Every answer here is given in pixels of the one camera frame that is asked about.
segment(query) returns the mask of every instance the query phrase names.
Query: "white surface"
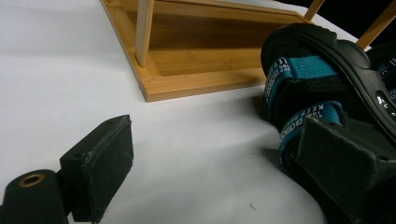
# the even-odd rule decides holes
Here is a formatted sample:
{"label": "white surface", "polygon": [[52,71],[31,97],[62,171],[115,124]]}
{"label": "white surface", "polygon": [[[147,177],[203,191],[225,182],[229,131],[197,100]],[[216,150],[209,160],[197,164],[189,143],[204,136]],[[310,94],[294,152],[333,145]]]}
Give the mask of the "white surface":
{"label": "white surface", "polygon": [[279,170],[263,86],[146,103],[99,0],[0,1],[0,68],[0,195],[129,114],[134,166],[101,223],[326,223]]}

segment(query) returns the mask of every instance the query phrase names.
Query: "wooden post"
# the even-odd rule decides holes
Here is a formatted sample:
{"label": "wooden post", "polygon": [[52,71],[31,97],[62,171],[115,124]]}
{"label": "wooden post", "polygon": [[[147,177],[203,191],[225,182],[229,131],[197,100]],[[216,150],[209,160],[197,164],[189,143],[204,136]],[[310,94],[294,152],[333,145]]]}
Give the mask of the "wooden post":
{"label": "wooden post", "polygon": [[309,6],[309,9],[305,12],[304,18],[308,21],[311,21],[319,11],[323,2],[324,0],[314,0]]}
{"label": "wooden post", "polygon": [[146,67],[154,0],[139,0],[138,4],[134,56],[140,66]]}
{"label": "wooden post", "polygon": [[381,34],[381,32],[396,17],[396,0],[393,0],[389,6],[381,13],[375,22],[366,30],[366,32],[356,42],[361,48],[367,48],[373,40]]}

